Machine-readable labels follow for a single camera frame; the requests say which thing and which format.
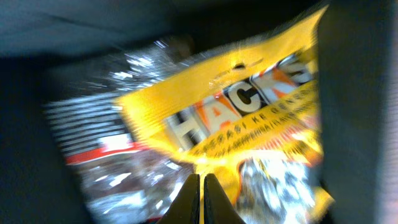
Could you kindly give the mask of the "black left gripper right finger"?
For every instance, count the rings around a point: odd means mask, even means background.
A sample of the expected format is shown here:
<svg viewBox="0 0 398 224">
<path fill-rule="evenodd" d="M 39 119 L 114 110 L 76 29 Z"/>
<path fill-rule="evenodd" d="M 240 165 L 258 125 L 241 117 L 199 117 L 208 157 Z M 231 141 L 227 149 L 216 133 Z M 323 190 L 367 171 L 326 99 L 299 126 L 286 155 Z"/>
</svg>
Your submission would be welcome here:
<svg viewBox="0 0 398 224">
<path fill-rule="evenodd" d="M 204 180 L 204 224 L 246 224 L 214 174 L 207 174 Z"/>
</svg>

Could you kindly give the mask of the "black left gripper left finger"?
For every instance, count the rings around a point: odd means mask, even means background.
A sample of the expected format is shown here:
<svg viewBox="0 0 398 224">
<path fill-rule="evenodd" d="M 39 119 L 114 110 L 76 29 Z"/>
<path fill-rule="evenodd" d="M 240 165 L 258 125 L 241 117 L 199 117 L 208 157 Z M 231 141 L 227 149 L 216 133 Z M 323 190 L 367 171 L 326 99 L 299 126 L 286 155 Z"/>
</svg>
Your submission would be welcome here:
<svg viewBox="0 0 398 224">
<path fill-rule="evenodd" d="M 200 176 L 190 174 L 168 211 L 157 224 L 199 224 Z"/>
</svg>

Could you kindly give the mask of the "black snack packet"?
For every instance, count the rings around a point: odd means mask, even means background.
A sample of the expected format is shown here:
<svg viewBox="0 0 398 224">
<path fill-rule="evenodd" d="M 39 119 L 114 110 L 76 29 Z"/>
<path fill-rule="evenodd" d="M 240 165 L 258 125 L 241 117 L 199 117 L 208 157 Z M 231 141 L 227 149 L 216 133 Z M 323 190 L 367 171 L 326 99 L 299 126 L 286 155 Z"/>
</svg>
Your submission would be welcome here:
<svg viewBox="0 0 398 224">
<path fill-rule="evenodd" d="M 145 223 L 170 207 L 193 166 L 140 143 L 116 99 L 165 80 L 192 54 L 188 35 L 48 71 L 44 115 L 96 223 Z"/>
</svg>

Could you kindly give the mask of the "yellow Hacks candy bag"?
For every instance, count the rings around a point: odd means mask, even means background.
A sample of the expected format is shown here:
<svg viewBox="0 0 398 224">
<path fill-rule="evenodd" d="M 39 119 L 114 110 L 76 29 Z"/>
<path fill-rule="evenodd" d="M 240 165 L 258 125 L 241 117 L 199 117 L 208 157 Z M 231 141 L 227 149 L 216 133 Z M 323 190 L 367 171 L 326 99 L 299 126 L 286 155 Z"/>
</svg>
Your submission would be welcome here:
<svg viewBox="0 0 398 224">
<path fill-rule="evenodd" d="M 324 12 L 119 97 L 128 128 L 201 177 L 214 175 L 246 223 L 321 221 L 333 203 L 318 180 L 315 28 Z"/>
</svg>

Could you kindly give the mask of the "dark green gift box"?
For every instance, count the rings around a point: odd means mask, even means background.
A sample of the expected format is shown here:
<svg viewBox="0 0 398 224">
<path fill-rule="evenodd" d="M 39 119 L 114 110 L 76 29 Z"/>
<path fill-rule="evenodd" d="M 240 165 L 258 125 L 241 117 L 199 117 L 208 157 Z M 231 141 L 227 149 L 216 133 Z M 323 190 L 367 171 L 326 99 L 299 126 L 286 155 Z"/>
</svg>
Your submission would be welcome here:
<svg viewBox="0 0 398 224">
<path fill-rule="evenodd" d="M 2 1 L 1 222 L 90 223 L 41 104 L 83 61 L 167 34 L 199 52 L 269 31 L 313 1 Z M 335 223 L 397 222 L 397 2 L 330 1 L 317 28 Z"/>
</svg>

